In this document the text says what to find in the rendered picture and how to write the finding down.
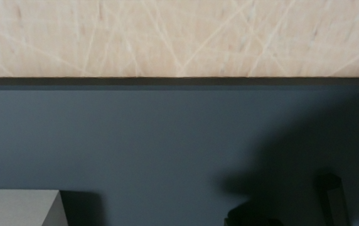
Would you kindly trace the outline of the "black l-shaped hex key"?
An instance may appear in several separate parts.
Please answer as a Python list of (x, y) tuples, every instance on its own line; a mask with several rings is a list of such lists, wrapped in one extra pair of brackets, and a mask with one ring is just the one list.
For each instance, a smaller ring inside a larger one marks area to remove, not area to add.
[(341, 178), (332, 173), (321, 175), (316, 186), (326, 226), (350, 226)]

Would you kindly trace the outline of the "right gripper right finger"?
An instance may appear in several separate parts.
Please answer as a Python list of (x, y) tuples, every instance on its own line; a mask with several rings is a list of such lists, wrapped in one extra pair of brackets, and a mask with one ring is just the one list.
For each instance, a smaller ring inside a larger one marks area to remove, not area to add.
[(270, 226), (284, 226), (278, 218), (268, 218)]

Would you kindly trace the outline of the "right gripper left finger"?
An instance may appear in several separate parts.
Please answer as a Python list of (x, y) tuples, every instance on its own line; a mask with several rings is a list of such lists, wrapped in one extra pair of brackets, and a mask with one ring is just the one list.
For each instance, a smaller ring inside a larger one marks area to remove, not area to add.
[(224, 218), (224, 226), (242, 226), (235, 218)]

